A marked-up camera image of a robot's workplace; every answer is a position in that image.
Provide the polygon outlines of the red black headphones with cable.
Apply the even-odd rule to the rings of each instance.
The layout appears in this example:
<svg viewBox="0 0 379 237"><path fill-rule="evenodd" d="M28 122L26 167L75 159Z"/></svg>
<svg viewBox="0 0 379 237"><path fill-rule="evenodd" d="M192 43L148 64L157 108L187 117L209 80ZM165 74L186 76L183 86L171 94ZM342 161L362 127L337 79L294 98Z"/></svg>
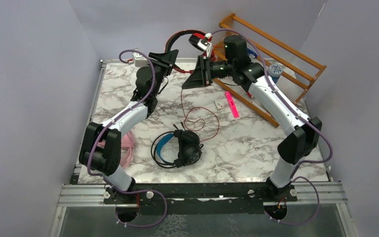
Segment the red black headphones with cable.
<svg viewBox="0 0 379 237"><path fill-rule="evenodd" d="M194 30L194 29L187 29L187 30L182 30L182 31L178 31L176 32L175 34L173 34L165 43L165 47L164 47L164 52L168 52L168 51L171 51L172 50L172 46L174 45L174 43L181 37L183 36L186 36L188 35L189 36L189 39L188 39L188 42L189 44L196 48L197 50L199 51L202 51L202 49L200 49L200 47L197 45L198 41L199 40L202 40L205 38L205 33L200 31L200 30ZM187 112L185 111L184 109L184 102L183 102L183 91L180 92L180 102L181 102L181 109L182 109L182 112L183 112L183 115L184 115L184 120L183 120L183 127L184 128L187 128L189 131L193 131L193 132L197 132L197 131L200 131L202 130L204 127L205 127L205 120L203 118L199 118L197 120L188 120L188 116L191 112L193 111L196 111L196 110L206 110L208 111L209 113L211 113L217 120L218 122L218 127L217 127L217 130L216 130L216 133L214 135L212 135L211 137L208 137L208 138L205 138L205 139L201 139L200 141L203 142L203 141L208 141L210 139L213 139L214 137L217 136L218 132L220 131L220 121L217 117L217 115L210 111L209 109L205 108L205 107L193 107L191 109L189 109ZM189 129L186 125L186 122L190 122L190 123L198 123L199 121L202 122L202 126L201 128L199 129Z"/></svg>

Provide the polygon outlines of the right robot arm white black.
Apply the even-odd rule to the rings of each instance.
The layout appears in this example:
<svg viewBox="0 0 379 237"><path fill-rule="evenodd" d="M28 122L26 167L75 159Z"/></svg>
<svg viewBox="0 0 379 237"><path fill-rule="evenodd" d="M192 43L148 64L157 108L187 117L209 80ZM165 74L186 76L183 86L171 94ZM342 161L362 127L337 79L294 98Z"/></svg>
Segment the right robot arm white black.
<svg viewBox="0 0 379 237"><path fill-rule="evenodd" d="M277 201L289 188L292 174L300 161L317 146L322 122L298 109L277 88L264 65L251 61L246 39L240 35L225 37L224 47L224 61L213 62L209 56L200 55L194 71L182 84L182 89L207 87L213 79L231 77L244 91L260 100L286 135L277 146L280 158L275 170L265 182L266 197Z"/></svg>

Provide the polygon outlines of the pink headphones with cable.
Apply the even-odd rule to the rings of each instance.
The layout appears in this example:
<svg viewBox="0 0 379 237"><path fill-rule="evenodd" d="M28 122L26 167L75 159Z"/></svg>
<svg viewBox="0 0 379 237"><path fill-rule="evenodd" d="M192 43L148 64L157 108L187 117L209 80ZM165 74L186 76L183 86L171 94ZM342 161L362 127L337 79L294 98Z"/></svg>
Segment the pink headphones with cable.
<svg viewBox="0 0 379 237"><path fill-rule="evenodd" d="M108 129L97 143L97 152L104 173L113 173L119 166L126 168L133 158L135 138L131 131L124 135Z"/></svg>

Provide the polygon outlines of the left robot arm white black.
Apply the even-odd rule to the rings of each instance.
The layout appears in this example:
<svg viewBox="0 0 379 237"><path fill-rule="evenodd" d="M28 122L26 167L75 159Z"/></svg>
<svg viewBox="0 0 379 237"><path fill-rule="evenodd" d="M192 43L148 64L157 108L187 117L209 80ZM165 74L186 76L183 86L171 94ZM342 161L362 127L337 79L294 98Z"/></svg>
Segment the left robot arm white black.
<svg viewBox="0 0 379 237"><path fill-rule="evenodd" d="M84 133L78 161L89 175L100 176L117 191L125 203L135 198L134 178L120 165L122 138L155 110L160 86L176 63L177 49L164 53L149 53L147 65L136 72L136 88L128 105L103 123L90 122Z"/></svg>

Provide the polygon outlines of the black blue headphones with cable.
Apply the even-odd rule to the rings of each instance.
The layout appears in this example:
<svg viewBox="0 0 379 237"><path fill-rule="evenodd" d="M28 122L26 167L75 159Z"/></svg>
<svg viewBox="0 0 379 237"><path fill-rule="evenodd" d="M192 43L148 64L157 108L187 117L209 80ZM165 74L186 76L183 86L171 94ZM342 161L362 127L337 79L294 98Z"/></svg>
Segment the black blue headphones with cable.
<svg viewBox="0 0 379 237"><path fill-rule="evenodd" d="M193 165L197 163L202 156L203 144L199 136L186 129L184 123L181 123L182 128L179 129L174 125L175 130L161 133L155 138L151 145L151 157L153 161L160 167L170 169L183 166ZM173 162L163 159L161 152L163 147L173 138L178 139L177 158Z"/></svg>

